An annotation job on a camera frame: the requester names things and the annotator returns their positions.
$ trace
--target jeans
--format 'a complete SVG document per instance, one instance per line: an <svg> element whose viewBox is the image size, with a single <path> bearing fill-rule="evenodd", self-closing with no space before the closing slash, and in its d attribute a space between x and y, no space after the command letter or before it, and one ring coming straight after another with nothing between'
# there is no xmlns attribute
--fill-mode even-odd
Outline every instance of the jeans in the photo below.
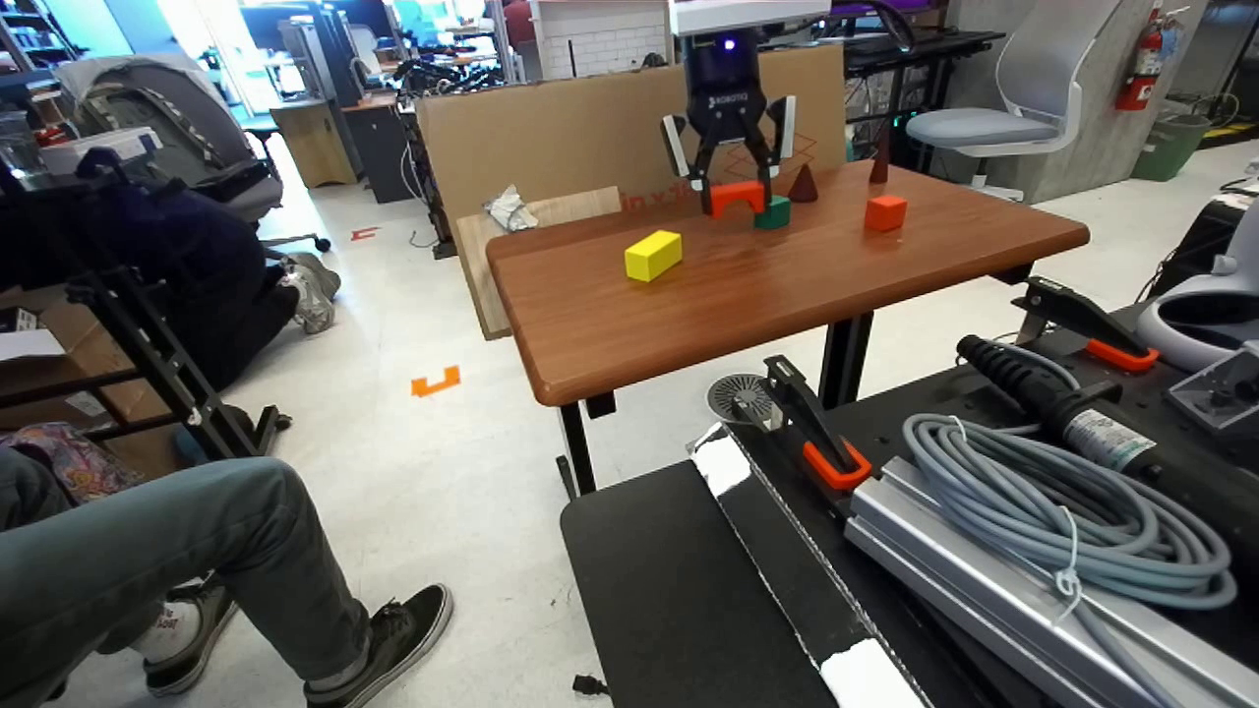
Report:
<svg viewBox="0 0 1259 708"><path fill-rule="evenodd" d="M0 518L31 489L22 477L48 471L0 447ZM0 704L41 704L210 569L302 680L344 674L366 646L366 610L302 479L271 455L222 461L0 530Z"/></svg>

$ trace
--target shelf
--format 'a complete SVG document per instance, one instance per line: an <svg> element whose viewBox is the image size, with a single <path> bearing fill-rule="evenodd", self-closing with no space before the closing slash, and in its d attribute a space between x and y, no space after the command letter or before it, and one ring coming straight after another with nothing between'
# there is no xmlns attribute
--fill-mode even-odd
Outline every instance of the shelf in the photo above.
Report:
<svg viewBox="0 0 1259 708"><path fill-rule="evenodd" d="M48 22L41 13L0 13L3 22Z"/></svg>

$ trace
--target orange handle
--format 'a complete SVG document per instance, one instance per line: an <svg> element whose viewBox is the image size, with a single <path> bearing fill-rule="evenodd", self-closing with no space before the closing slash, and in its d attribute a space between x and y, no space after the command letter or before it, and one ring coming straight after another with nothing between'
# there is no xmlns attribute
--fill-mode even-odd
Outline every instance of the orange handle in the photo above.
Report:
<svg viewBox="0 0 1259 708"><path fill-rule="evenodd" d="M1103 343L1103 338L1090 338L1087 343L1087 353L1109 370L1126 370L1126 372L1150 372L1158 364L1158 349L1144 349L1140 359Z"/></svg>
<svg viewBox="0 0 1259 708"><path fill-rule="evenodd" d="M797 447L827 497L848 497L873 471L859 446L841 439L841 447L859 469L835 469L816 439L801 439Z"/></svg>

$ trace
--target red fire extinguisher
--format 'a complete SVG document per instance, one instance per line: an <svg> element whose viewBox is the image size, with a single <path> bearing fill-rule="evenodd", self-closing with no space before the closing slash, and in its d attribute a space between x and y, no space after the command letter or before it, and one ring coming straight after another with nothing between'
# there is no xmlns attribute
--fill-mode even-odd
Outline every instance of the red fire extinguisher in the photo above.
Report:
<svg viewBox="0 0 1259 708"><path fill-rule="evenodd" d="M1132 66L1128 66L1126 88L1117 90L1115 106L1117 110L1144 110L1162 71L1163 71L1163 14L1150 13L1150 22L1144 22L1140 42L1132 50Z"/></svg>

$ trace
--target tiled floor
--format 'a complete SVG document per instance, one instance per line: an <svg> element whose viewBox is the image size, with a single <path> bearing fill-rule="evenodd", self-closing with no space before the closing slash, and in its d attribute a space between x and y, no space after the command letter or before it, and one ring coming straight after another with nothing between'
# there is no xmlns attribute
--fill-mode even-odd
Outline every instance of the tiled floor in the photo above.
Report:
<svg viewBox="0 0 1259 708"><path fill-rule="evenodd" d="M1044 210L1078 216L1095 244L1045 261L1053 275L1103 305L1128 302L1158 261L1185 235L1221 182L1243 173L1259 147L1203 148L1176 182L1126 182ZM278 406L294 417L278 439L312 484L349 587L379 607L426 583L448 583L456 616L437 652L399 680L382 708L563 708L607 704L574 697L574 674L603 674L581 616L557 510L565 505L555 452L557 413L536 406L514 343L483 343L456 261L431 261L416 199L375 204L366 189L298 189L288 223L333 235L344 271L337 325L277 343L237 406ZM969 332L1020 325L1014 288L978 279L879 316L867 392L953 364ZM620 413L590 425L603 484L682 461L712 413L709 380L759 372L762 353L820 370L821 333L782 338L618 392ZM413 376L459 364L459 384L413 399ZM83 663L59 704L152 704L138 658ZM180 704L284 708L298 704L294 674L239 616L210 675Z"/></svg>

